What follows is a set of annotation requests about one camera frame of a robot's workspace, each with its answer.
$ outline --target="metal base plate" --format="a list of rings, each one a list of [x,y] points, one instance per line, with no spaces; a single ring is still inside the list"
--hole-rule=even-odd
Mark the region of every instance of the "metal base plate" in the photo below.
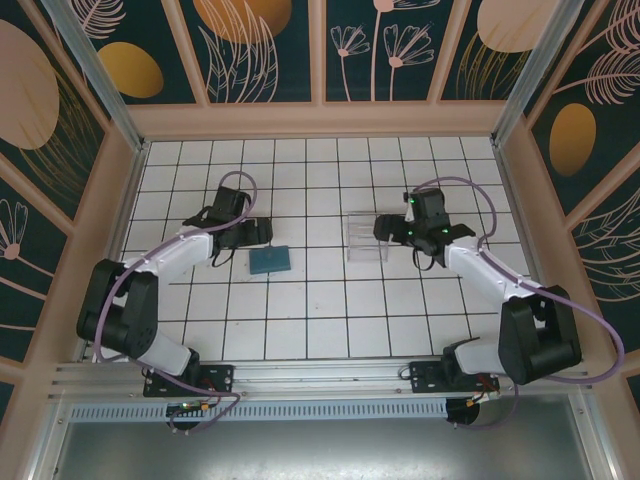
[[[478,392],[485,390],[480,380],[480,375],[463,375],[456,379],[454,384],[447,381],[444,368],[440,361],[411,362],[409,364],[409,376],[413,393],[460,393]],[[497,378],[489,374],[482,375],[484,380],[496,390],[500,389]]]
[[[199,388],[213,388],[217,392],[231,392],[233,365],[203,365],[200,368]],[[202,397],[168,382],[155,373],[147,372],[142,394],[147,398]]]

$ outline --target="white tile floor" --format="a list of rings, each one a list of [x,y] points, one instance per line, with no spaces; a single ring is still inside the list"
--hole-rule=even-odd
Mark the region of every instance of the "white tile floor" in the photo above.
[[[437,265],[418,271],[408,248],[391,246],[384,263],[346,261],[347,213],[403,213],[403,192],[436,175],[485,186],[501,212],[491,249],[528,273],[487,138],[154,143],[123,256],[175,233],[238,169],[256,179],[256,215],[273,218],[272,244],[290,247],[292,269],[251,276],[248,251],[238,250],[226,265],[198,265],[161,292],[160,328],[204,360],[437,355],[496,332],[497,313],[472,287]],[[478,234],[489,228],[488,206],[470,187],[443,191],[453,223]]]

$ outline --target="blue sponge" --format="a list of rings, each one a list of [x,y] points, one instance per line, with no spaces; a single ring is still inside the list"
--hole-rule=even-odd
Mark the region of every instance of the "blue sponge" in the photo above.
[[[249,251],[249,272],[251,275],[291,270],[289,247],[265,247]]]

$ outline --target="flower illustration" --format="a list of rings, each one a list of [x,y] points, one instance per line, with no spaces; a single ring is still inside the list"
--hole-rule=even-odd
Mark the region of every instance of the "flower illustration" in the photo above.
[[[349,95],[349,86],[347,85],[347,73],[344,67],[344,59],[350,55],[360,55],[371,49],[369,42],[365,42],[366,35],[362,31],[362,27],[345,27],[344,32],[340,27],[331,29],[331,39],[340,55],[340,66],[342,67],[342,82],[344,83],[344,92],[347,95],[347,101],[351,101]]]
[[[427,47],[431,43],[429,27],[406,27],[398,37],[398,25],[384,29],[384,46],[391,66],[389,83],[389,100],[393,100],[393,79],[396,68],[420,65],[433,60],[433,49]]]
[[[373,0],[373,6],[382,13],[392,10],[417,10],[418,8],[433,7],[440,0]]]
[[[9,202],[4,198],[0,200],[0,259],[8,261],[18,260],[40,273],[53,277],[51,272],[34,265],[20,256],[20,245],[24,238],[24,232],[27,228],[28,217],[29,209],[22,203],[16,202],[12,212]],[[45,300],[47,298],[46,295],[43,295],[42,293],[19,285],[4,277],[0,277],[0,283],[40,300]],[[11,327],[4,324],[0,324],[0,327],[12,328],[14,330],[21,329],[19,327]]]

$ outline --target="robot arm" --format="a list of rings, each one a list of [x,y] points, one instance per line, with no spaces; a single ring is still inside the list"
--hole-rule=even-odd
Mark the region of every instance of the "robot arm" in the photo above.
[[[268,218],[250,218],[213,233],[184,236],[194,229],[224,225],[238,218],[250,197],[244,192],[219,187],[212,206],[185,220],[178,232],[181,241],[153,255],[131,274],[109,306],[102,345],[140,360],[151,367],[197,386],[199,355],[169,339],[158,330],[158,298],[163,288],[189,268],[215,258],[221,250],[268,243],[273,237]],[[93,270],[76,331],[85,340],[95,338],[98,319],[117,278],[140,258],[124,263],[102,260]]]
[[[478,251],[478,239],[466,225],[452,226],[439,189],[405,194],[408,211],[381,215],[374,234],[380,241],[401,243],[432,257],[469,281],[500,312],[500,332],[495,337],[473,338],[444,350],[443,364],[452,382],[461,375],[504,373],[518,384],[556,373],[580,362],[582,354],[573,312],[519,285],[523,277],[490,252],[483,252],[507,273],[514,283],[492,267]],[[569,298],[559,286],[543,288]]]

